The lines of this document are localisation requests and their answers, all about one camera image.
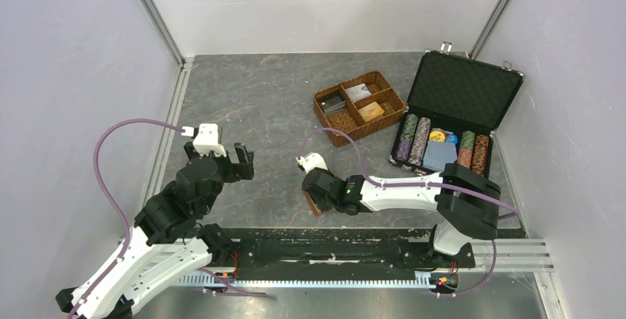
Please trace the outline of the brown leather card holder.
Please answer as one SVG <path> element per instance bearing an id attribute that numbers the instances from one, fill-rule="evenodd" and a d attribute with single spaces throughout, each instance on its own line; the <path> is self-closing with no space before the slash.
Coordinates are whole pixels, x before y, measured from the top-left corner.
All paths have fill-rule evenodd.
<path id="1" fill-rule="evenodd" d="M 322 210 L 322 209 L 319 208 L 317 203 L 314 201 L 314 199 L 312 198 L 312 196 L 308 192 L 304 191 L 303 195 L 305 196 L 306 201 L 308 202 L 308 205 L 309 205 L 309 207 L 311 209 L 311 212 L 312 212 L 313 216 L 319 217 L 319 216 L 322 216 L 323 214 L 325 214 L 327 212 L 327 210 Z"/>

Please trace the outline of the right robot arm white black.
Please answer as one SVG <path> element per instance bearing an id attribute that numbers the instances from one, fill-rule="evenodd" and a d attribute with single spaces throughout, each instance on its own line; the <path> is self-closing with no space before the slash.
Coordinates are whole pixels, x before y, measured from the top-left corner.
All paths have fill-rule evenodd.
<path id="1" fill-rule="evenodd" d="M 466 255 L 466 244 L 498 235 L 500 187 L 459 164 L 448 164 L 442 172 L 395 179 L 363 175 L 341 179 L 320 163 L 300 168 L 306 174 L 302 190 L 319 213 L 334 209 L 356 216 L 407 209 L 442 216 L 422 253 L 428 267 L 458 263 Z"/>

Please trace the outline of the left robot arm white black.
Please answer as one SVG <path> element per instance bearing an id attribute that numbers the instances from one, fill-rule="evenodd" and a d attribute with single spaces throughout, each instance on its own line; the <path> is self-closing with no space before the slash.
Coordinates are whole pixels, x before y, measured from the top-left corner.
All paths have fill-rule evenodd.
<path id="1" fill-rule="evenodd" d="M 132 318 L 149 301 L 188 273 L 226 264 L 234 243 L 217 224 L 197 221 L 213 208 L 227 183 L 254 177 L 254 153 L 236 143 L 228 155 L 202 156 L 186 143 L 188 162 L 135 216 L 123 255 L 115 253 L 88 281 L 62 289 L 55 300 L 71 318 Z M 110 263 L 115 267 L 107 271 Z"/>

